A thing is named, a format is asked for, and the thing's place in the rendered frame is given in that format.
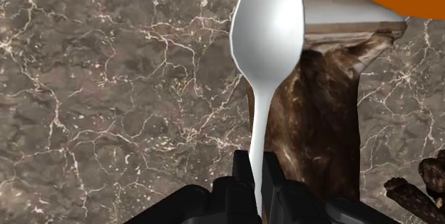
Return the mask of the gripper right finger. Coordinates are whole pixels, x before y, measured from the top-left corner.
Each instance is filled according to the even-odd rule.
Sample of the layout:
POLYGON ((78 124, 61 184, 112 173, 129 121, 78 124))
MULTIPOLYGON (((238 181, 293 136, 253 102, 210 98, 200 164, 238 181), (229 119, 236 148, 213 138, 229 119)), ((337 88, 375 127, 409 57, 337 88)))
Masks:
POLYGON ((262 201, 268 224, 400 224, 359 200, 317 199, 308 185, 287 179, 273 152, 265 152, 262 201))

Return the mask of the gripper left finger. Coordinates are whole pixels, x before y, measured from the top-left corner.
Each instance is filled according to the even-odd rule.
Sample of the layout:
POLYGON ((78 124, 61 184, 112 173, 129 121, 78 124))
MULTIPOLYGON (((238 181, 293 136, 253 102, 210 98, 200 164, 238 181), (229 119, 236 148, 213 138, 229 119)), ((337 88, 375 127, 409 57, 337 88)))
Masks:
POLYGON ((216 178, 212 190, 185 185, 124 224, 262 224, 247 151, 236 150, 232 175, 216 178))

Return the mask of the white plastic spoon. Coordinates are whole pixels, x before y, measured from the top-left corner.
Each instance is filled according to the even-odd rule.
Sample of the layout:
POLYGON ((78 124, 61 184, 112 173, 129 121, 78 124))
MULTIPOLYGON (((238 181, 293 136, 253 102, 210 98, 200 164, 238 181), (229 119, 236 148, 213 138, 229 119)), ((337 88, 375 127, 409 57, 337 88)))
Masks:
POLYGON ((304 37, 302 0, 238 0, 230 27, 230 50, 254 93, 249 159, 258 209, 262 207, 262 161, 271 100, 299 62, 304 37))

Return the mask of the brown glazed vase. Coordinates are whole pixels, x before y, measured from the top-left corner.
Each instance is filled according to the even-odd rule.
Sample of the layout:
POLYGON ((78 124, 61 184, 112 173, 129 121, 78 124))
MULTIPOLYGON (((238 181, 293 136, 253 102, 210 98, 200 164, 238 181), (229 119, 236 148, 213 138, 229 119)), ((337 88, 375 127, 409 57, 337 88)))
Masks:
POLYGON ((405 18, 372 0, 303 0, 305 45, 272 99, 265 149, 284 174, 326 200, 359 198, 357 112, 362 72, 406 31, 405 18))

